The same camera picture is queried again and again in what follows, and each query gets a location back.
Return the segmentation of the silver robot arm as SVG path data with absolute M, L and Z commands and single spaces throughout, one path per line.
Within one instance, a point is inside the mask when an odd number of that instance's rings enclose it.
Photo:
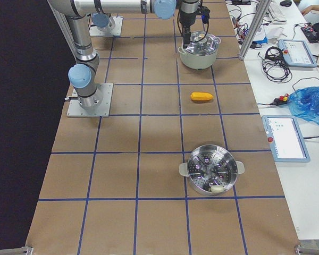
M 95 7 L 97 12 L 93 14 L 92 21 L 95 26 L 104 29 L 112 24 L 112 13 L 154 13 L 160 19 L 169 19 L 178 9 L 183 48 L 191 43 L 191 26 L 195 23 L 196 16 L 203 16 L 200 1 L 95 1 Z
M 178 6 L 177 1 L 49 1 L 49 4 L 65 15 L 76 58 L 76 65 L 70 68 L 68 77 L 77 92 L 78 104 L 90 111 L 102 103 L 103 94 L 94 82 L 99 57 L 92 46 L 88 15 L 154 13 L 161 19 L 169 19 Z

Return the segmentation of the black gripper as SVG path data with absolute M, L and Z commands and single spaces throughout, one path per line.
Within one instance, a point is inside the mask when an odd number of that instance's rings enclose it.
M 180 1 L 178 22 L 180 23 L 180 32 L 183 34 L 183 48 L 190 45 L 190 27 L 195 23 L 198 7 L 199 1 Z

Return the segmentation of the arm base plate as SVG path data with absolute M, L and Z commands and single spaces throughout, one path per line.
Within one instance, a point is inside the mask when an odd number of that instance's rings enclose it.
M 69 99 L 67 117 L 109 117 L 113 94 L 112 83 L 96 84 L 96 92 L 88 97 L 80 97 L 73 89 Z
M 89 33 L 91 37 L 120 37 L 123 17 L 93 14 Z

